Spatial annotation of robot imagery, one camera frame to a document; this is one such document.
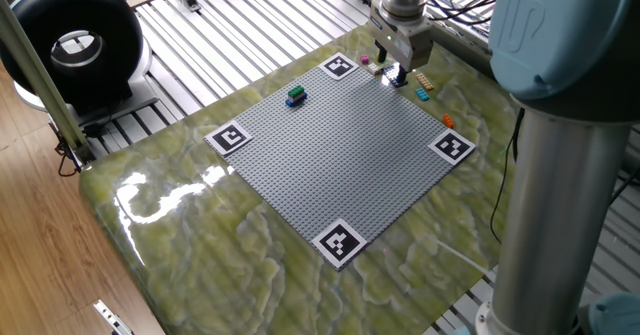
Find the green lego brick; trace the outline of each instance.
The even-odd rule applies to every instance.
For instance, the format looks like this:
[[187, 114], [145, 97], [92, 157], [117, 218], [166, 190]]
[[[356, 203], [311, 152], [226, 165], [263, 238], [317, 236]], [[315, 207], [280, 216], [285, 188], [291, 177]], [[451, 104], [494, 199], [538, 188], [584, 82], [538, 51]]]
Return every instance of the green lego brick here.
[[300, 96], [301, 94], [304, 94], [304, 88], [300, 85], [294, 87], [293, 89], [289, 90], [289, 96], [292, 98], [296, 98], [298, 96]]

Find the black cable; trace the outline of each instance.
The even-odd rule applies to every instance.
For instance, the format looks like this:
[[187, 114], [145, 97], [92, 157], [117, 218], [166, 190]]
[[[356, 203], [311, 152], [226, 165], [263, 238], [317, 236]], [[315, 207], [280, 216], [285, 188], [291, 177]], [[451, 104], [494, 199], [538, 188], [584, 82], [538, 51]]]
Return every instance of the black cable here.
[[[491, 21], [491, 18], [485, 19], [485, 20], [479, 20], [479, 21], [475, 21], [475, 22], [468, 22], [468, 21], [464, 21], [464, 20], [461, 20], [461, 19], [457, 19], [457, 17], [462, 15], [462, 14], [465, 14], [465, 13], [471, 11], [471, 10], [474, 10], [476, 8], [479, 8], [479, 7], [482, 7], [482, 6], [486, 6], [486, 5], [491, 5], [491, 4], [494, 4], [496, 2], [496, 0], [484, 0], [484, 1], [474, 5], [472, 7], [468, 7], [468, 8], [447, 9], [444, 6], [442, 6], [437, 0], [429, 0], [429, 1], [431, 1], [431, 3], [434, 6], [436, 6], [440, 10], [442, 10], [442, 12], [444, 12], [447, 15], [446, 17], [441, 17], [441, 18], [430, 18], [429, 20], [431, 20], [431, 21], [455, 20], [455, 21], [458, 21], [458, 22], [466, 24], [466, 25], [468, 25], [468, 24], [472, 24], [473, 25], [475, 23], [479, 23], [479, 24], [486, 23], [486, 22]], [[457, 14], [451, 14], [450, 11], [457, 11], [458, 13]]]
[[613, 193], [613, 196], [611, 196], [611, 202], [609, 202], [609, 205], [613, 204], [614, 201], [616, 201], [616, 199], [618, 198], [618, 196], [620, 196], [620, 194], [622, 194], [622, 192], [624, 191], [624, 189], [627, 188], [627, 186], [629, 186], [629, 184], [631, 184], [631, 182], [633, 182], [633, 180], [636, 178], [636, 176], [638, 176], [638, 174], [640, 174], [640, 166], [638, 166], [633, 173], [631, 173], [629, 175], [629, 177], [627, 178], [627, 180], [620, 185], [620, 187], [618, 188], [618, 190], [616, 190]]
[[504, 156], [504, 173], [502, 174], [502, 184], [500, 184], [500, 190], [498, 191], [498, 199], [496, 199], [496, 205], [493, 207], [493, 212], [491, 213], [491, 219], [489, 220], [489, 228], [491, 229], [491, 233], [493, 234], [493, 237], [496, 238], [496, 241], [499, 244], [502, 244], [502, 241], [500, 241], [500, 238], [498, 238], [496, 231], [493, 229], [493, 220], [496, 217], [496, 211], [498, 211], [498, 205], [500, 205], [500, 198], [502, 197], [504, 184], [507, 181], [507, 170], [509, 168], [509, 149], [511, 148], [512, 142], [513, 142], [513, 135], [511, 136], [511, 140], [509, 140], [509, 144], [507, 144], [507, 152]]
[[124, 95], [120, 96], [120, 101], [118, 101], [118, 105], [116, 106], [112, 105], [107, 109], [107, 112], [109, 113], [109, 117], [107, 118], [107, 121], [103, 122], [102, 124], [95, 123], [89, 126], [85, 126], [82, 132], [87, 137], [93, 137], [93, 138], [98, 137], [98, 135], [100, 135], [100, 130], [102, 130], [103, 127], [105, 127], [107, 124], [111, 122], [111, 120], [113, 119], [114, 112], [118, 110], [118, 108], [120, 107], [120, 105], [122, 105], [123, 102], [124, 102]]
[[[622, 176], [622, 175], [618, 175], [618, 179], [622, 180], [622, 181], [627, 181], [628, 178]], [[635, 180], [635, 179], [631, 179], [631, 183], [629, 183], [629, 185], [633, 185], [633, 186], [640, 186], [640, 181]]]
[[62, 177], [71, 177], [75, 174], [78, 173], [78, 166], [76, 164], [76, 168], [73, 169], [73, 172], [70, 174], [63, 174], [62, 173], [62, 167], [64, 166], [64, 161], [69, 158], [71, 159], [74, 164], [75, 164], [75, 160], [73, 159], [72, 155], [69, 154], [69, 152], [67, 151], [66, 146], [64, 145], [64, 143], [59, 142], [58, 145], [55, 148], [55, 151], [58, 153], [58, 155], [62, 156], [62, 160], [60, 160], [60, 166], [58, 167], [58, 175], [62, 176]]
[[518, 117], [516, 118], [516, 125], [513, 127], [513, 134], [511, 134], [511, 139], [509, 139], [509, 144], [507, 144], [507, 152], [504, 156], [504, 173], [502, 174], [502, 183], [500, 184], [500, 190], [498, 191], [498, 198], [496, 199], [496, 205], [493, 207], [493, 212], [491, 213], [491, 219], [489, 220], [489, 228], [491, 229], [491, 233], [493, 237], [496, 238], [498, 243], [502, 244], [498, 235], [496, 235], [495, 230], [493, 229], [493, 220], [496, 217], [496, 211], [498, 211], [498, 205], [500, 205], [500, 198], [502, 198], [502, 191], [504, 190], [504, 184], [507, 181], [507, 170], [509, 169], [509, 149], [511, 149], [511, 145], [513, 145], [513, 160], [518, 160], [518, 146], [516, 143], [518, 142], [518, 134], [520, 133], [520, 126], [522, 125], [522, 119], [524, 119], [524, 108], [520, 108], [518, 112]]
[[518, 161], [518, 135], [520, 134], [520, 125], [524, 119], [524, 108], [520, 108], [518, 118], [516, 119], [516, 128], [513, 130], [513, 161]]

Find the blue lego brick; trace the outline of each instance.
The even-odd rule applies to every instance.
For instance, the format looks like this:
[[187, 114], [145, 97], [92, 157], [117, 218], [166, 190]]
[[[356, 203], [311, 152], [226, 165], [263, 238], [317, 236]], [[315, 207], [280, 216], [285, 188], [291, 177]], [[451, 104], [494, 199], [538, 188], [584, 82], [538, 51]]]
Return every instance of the blue lego brick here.
[[429, 94], [427, 94], [427, 92], [424, 91], [423, 89], [416, 90], [416, 94], [418, 94], [418, 96], [420, 97], [420, 100], [422, 101], [427, 101], [430, 99]]
[[284, 103], [287, 104], [288, 107], [295, 107], [295, 106], [300, 105], [306, 98], [307, 98], [307, 93], [305, 92], [304, 96], [302, 96], [300, 99], [298, 99], [298, 100], [296, 100], [294, 102], [291, 102], [291, 100], [287, 99], [287, 100], [284, 101]]

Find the cylindrical robot base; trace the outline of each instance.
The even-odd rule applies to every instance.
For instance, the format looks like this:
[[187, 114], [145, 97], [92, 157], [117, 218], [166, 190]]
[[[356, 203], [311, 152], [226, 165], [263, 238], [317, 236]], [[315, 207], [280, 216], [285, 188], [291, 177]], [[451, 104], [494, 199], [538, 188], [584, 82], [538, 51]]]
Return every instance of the cylindrical robot base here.
[[487, 317], [492, 335], [572, 333], [629, 131], [527, 112]]

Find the lego brick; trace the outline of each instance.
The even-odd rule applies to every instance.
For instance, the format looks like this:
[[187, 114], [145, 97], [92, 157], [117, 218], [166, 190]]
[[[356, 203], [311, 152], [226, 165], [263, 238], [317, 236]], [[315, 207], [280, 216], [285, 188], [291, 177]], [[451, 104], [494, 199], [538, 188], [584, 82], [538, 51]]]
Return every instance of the lego brick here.
[[300, 85], [294, 87], [293, 89], [289, 90], [289, 96], [291, 98], [296, 98], [300, 95], [302, 95], [302, 93], [304, 93], [304, 88]]
[[416, 79], [418, 80], [420, 85], [422, 85], [424, 87], [425, 90], [431, 91], [431, 90], [435, 89], [433, 87], [433, 84], [431, 83], [431, 81], [429, 81], [429, 79], [427, 79], [427, 77], [424, 76], [424, 74], [416, 75]]
[[444, 122], [444, 125], [449, 129], [453, 129], [455, 127], [455, 124], [453, 123], [453, 120], [451, 120], [449, 114], [444, 114], [444, 116], [442, 117], [442, 122]]
[[[282, 106], [287, 85], [240, 114], [253, 140], [225, 160], [318, 252], [339, 219], [371, 244], [453, 169], [429, 148], [448, 129], [364, 69], [336, 81], [316, 67], [296, 83], [313, 94], [304, 106]], [[341, 250], [353, 257], [337, 270], [360, 256]]]
[[420, 100], [422, 101], [427, 101], [430, 99], [429, 94], [427, 94], [426, 91], [424, 91], [423, 89], [418, 89], [416, 90], [416, 94], [418, 94], [418, 97], [420, 98]]
[[287, 100], [284, 101], [288, 107], [295, 107], [300, 105], [304, 100], [307, 99], [307, 93], [303, 93], [301, 96], [298, 96], [295, 99], [291, 99], [291, 96], [287, 97]]
[[378, 76], [378, 75], [382, 74], [382, 68], [380, 68], [378, 65], [376, 65], [374, 63], [370, 63], [369, 64], [369, 70], [371, 70], [371, 73], [374, 76]]

